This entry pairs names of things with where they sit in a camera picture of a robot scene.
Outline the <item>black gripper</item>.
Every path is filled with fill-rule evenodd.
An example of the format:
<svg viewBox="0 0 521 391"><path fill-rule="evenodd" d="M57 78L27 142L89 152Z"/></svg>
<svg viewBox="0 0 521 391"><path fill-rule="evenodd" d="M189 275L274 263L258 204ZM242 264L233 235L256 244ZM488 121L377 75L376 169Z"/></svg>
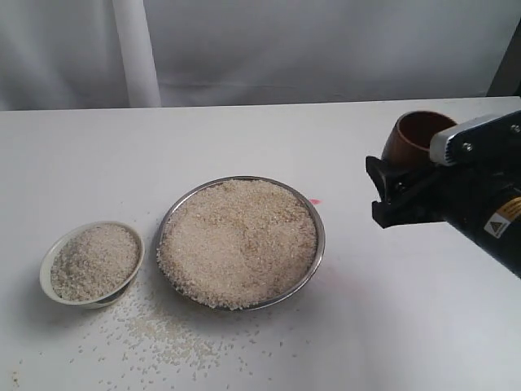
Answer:
<svg viewBox="0 0 521 391"><path fill-rule="evenodd" d="M520 164L513 162L520 158L520 112L440 131L429 158L435 164L366 157L380 197L371 204L374 221L382 228L447 222L520 276Z"/></svg>

